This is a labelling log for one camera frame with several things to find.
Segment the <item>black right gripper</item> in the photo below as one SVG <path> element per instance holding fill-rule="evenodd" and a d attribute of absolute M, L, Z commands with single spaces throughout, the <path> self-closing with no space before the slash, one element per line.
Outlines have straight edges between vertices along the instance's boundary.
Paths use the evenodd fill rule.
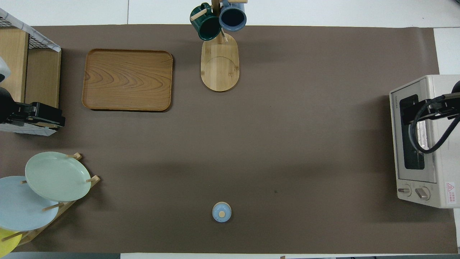
<path fill-rule="evenodd" d="M 454 119 L 460 112 L 460 94 L 450 93 L 410 104 L 407 108 L 401 110 L 401 119 L 404 125 L 411 124 L 420 110 L 422 112 L 419 121 L 442 118 Z"/>

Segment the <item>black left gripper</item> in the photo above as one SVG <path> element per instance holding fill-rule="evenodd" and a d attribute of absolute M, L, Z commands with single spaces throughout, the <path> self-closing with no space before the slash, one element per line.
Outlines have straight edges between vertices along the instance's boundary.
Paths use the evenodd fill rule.
<path fill-rule="evenodd" d="M 17 103 L 18 111 L 15 112 L 15 121 L 44 127 L 64 127 L 65 117 L 62 110 L 43 104 L 32 102 L 30 104 Z"/>

